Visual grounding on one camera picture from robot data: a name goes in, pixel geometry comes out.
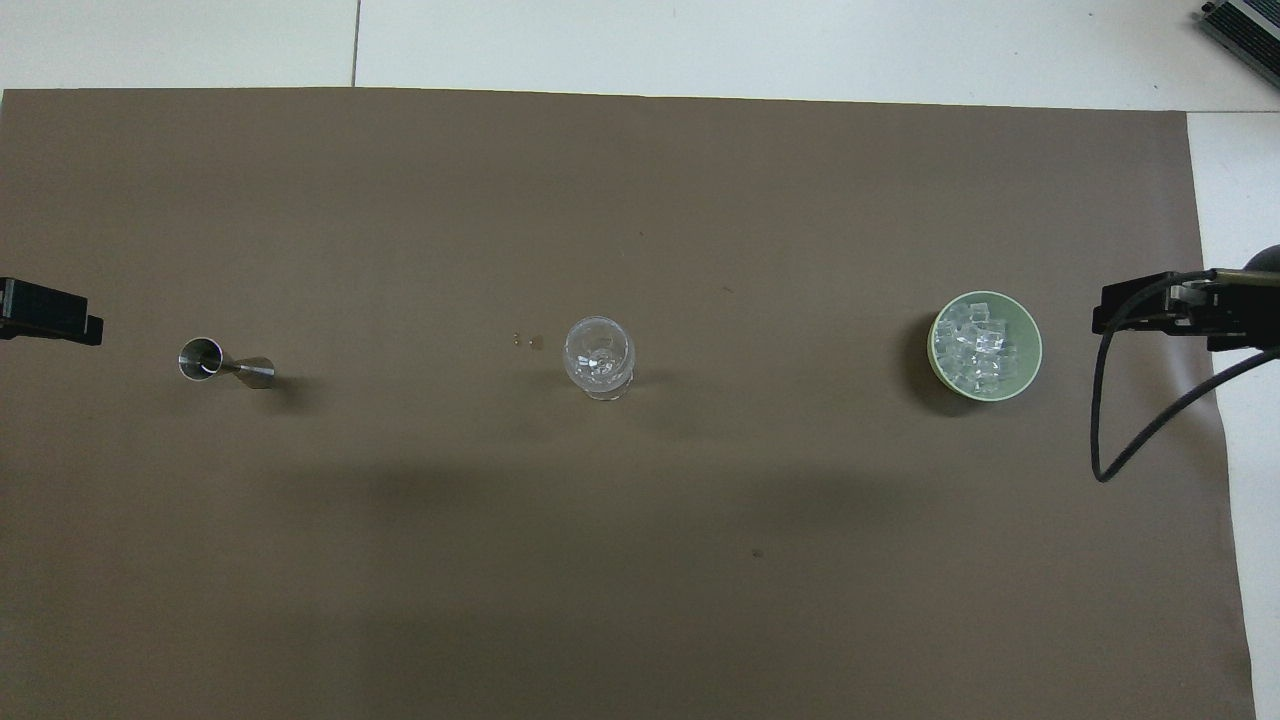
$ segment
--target brown table surface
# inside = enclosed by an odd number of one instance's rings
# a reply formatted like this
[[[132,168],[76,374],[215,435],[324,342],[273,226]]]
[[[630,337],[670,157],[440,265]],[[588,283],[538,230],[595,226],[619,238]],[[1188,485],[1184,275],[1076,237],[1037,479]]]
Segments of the brown table surface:
[[[1176,113],[8,91],[0,274],[106,336],[0,343],[0,715],[1252,717],[1212,401],[1088,469],[1089,310],[1194,208]],[[979,288],[1004,404],[924,360]],[[1107,455],[1210,374],[1112,356]]]

